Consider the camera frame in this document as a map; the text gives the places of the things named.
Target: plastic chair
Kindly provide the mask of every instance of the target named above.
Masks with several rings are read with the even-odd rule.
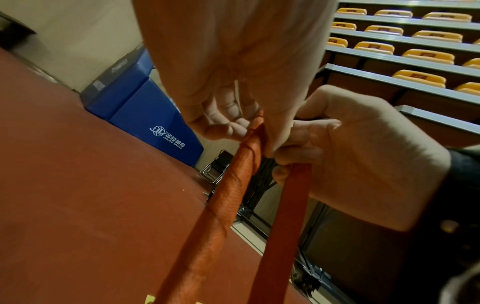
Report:
[[[346,48],[346,47],[349,46],[349,41],[347,39],[343,39],[343,38],[330,37],[328,39],[328,45],[329,46]]]
[[[416,58],[422,60],[428,60],[438,63],[445,63],[449,65],[455,64],[455,55],[445,52],[422,50],[422,49],[410,49],[406,51],[403,57]]]
[[[464,67],[480,69],[480,58],[473,58],[463,64]]]
[[[379,10],[375,16],[412,18],[414,14],[407,10]]]
[[[342,29],[342,30],[357,30],[357,25],[355,23],[351,22],[340,22],[340,21],[335,21],[332,26],[333,29]]]
[[[404,30],[399,27],[390,27],[390,26],[368,26],[365,29],[365,32],[372,32],[372,33],[381,33],[381,34],[390,34],[390,35],[398,35],[403,36]]]
[[[455,91],[480,95],[480,83],[478,82],[467,82],[466,84],[462,84],[458,86]]]
[[[444,20],[444,21],[458,21],[458,22],[472,22],[470,14],[463,13],[449,13],[449,12],[431,12],[426,14],[423,19]]]
[[[366,9],[360,9],[360,8],[339,8],[337,10],[337,13],[341,14],[357,14],[357,15],[366,15],[367,10]]]
[[[445,88],[447,83],[447,79],[445,77],[411,70],[400,70],[396,72],[393,77],[415,81],[424,85],[435,86],[439,88]]]
[[[389,45],[381,42],[371,42],[371,41],[361,41],[357,43],[357,45],[355,46],[355,49],[377,52],[382,54],[390,54],[390,55],[393,55],[395,51],[395,47],[393,45]]]
[[[413,37],[437,39],[437,40],[452,41],[452,42],[462,42],[464,39],[464,36],[459,33],[430,31],[430,30],[418,31],[413,35]]]

